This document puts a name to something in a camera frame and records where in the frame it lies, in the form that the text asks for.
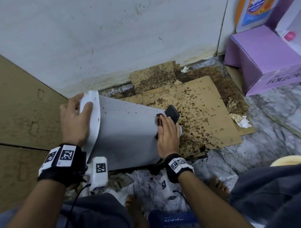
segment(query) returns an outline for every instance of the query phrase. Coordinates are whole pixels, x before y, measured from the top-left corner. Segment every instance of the left hand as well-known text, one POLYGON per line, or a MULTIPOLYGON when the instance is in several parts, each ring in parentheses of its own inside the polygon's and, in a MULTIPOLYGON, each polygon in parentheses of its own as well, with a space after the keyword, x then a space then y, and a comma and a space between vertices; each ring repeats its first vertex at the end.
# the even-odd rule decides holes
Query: left hand
POLYGON ((78 114, 79 101, 83 96, 83 93, 77 94, 68 100, 68 104, 60 106, 63 143, 70 143, 81 148, 89 136, 90 116, 93 109, 93 103, 87 102, 82 113, 78 114))

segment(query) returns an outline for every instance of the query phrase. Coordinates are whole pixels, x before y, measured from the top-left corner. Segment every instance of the brown cardboard wall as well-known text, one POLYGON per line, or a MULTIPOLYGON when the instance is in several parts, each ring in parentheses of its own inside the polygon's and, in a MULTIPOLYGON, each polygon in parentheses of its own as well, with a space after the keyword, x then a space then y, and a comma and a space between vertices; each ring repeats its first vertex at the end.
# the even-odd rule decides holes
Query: brown cardboard wall
POLYGON ((48 150, 60 144, 59 105, 67 99, 2 56, 0 77, 0 143, 48 150))
POLYGON ((37 183, 48 153, 0 146, 0 213, 24 200, 37 183))

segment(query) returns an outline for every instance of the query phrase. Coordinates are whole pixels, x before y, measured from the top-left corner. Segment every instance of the black wristband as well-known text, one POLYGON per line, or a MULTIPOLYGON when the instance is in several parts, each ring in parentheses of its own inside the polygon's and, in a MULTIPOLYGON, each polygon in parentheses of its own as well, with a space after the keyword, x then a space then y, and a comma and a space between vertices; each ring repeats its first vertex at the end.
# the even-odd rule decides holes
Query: black wristband
POLYGON ((184 171, 193 171, 193 167, 189 165, 184 158, 178 154, 168 155, 164 161, 166 173, 171 183, 179 183, 178 177, 184 171))
POLYGON ((40 169, 38 181, 55 180, 66 187, 84 181, 81 175, 86 172, 86 152, 83 152, 79 146, 69 143, 62 143, 59 147, 59 150, 54 149, 55 152, 50 151, 40 169), (73 146, 71 147, 73 149, 65 150, 63 149, 64 145, 73 146), (69 163, 69 166, 62 166, 64 162, 69 163))

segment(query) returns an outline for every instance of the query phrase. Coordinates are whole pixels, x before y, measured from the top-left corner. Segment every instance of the hand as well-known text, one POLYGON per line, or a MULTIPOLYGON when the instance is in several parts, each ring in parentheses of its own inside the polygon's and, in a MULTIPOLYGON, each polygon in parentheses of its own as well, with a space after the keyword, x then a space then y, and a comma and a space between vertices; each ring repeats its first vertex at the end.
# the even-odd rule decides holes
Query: hand
POLYGON ((170 117, 161 115, 162 126, 158 127, 158 153, 165 159, 168 155, 179 154, 180 128, 170 117))
POLYGON ((93 109, 93 103, 87 102, 82 113, 77 113, 79 101, 83 96, 83 93, 77 94, 68 100, 68 104, 60 106, 63 143, 74 144, 81 148, 89 136, 90 116, 93 109))

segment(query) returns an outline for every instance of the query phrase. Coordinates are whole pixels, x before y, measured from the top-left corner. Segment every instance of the black cable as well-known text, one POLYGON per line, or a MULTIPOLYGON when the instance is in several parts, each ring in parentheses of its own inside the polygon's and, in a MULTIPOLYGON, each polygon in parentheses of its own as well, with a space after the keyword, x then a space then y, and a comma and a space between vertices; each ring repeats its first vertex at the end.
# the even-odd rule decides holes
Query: black cable
POLYGON ((184 200, 186 201, 186 203, 188 204, 188 206, 190 207, 190 205, 189 205, 189 203, 188 203, 188 201, 187 201, 187 199, 185 198, 185 196, 181 193, 181 192, 179 192, 178 190, 173 190, 173 192, 175 193, 175 192, 178 192, 178 193, 180 193, 181 194, 181 196, 183 196, 183 198, 184 198, 184 200))
POLYGON ((69 223, 69 220, 70 220, 70 217, 71 217, 71 213, 72 213, 72 210, 73 210, 73 208, 74 208, 74 206, 75 206, 75 202, 76 202, 77 198, 79 197, 80 193, 81 193, 86 187, 89 187, 89 186, 91 186, 91 184, 87 184, 85 187, 83 187, 83 188, 79 191, 79 193, 77 194, 77 196, 75 197, 75 199, 74 199, 74 201, 73 201, 73 204, 72 204, 72 207, 71 207, 71 210, 70 210, 69 215, 68 215, 68 219, 67 219, 65 228, 67 228, 67 226, 68 226, 68 223, 69 223))

